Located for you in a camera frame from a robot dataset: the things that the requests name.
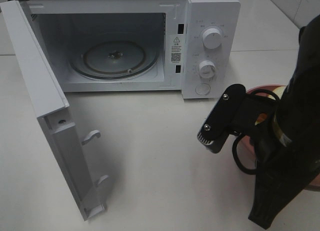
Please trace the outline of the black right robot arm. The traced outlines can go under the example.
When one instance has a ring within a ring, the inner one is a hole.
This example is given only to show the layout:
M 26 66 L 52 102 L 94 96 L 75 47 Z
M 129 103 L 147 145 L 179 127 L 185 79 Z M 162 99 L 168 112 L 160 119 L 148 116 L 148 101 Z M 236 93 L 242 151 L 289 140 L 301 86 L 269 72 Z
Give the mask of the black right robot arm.
M 238 168 L 255 175 L 249 220 L 268 229 L 279 212 L 320 173 L 320 19 L 299 31 L 295 71 L 271 120 L 275 152 L 266 163 L 256 149 L 256 168 L 248 169 L 232 155 Z

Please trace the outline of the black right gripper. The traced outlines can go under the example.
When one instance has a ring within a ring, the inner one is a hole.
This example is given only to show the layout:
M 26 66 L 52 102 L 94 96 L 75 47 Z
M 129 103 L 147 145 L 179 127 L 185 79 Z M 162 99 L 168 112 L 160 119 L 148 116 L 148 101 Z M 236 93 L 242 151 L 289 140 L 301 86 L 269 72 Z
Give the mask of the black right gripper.
M 255 176 L 249 219 L 269 228 L 278 213 L 320 173 L 320 97 L 285 94 L 273 101 L 251 95 L 234 118 L 240 137 L 254 143 L 256 166 L 241 171 Z

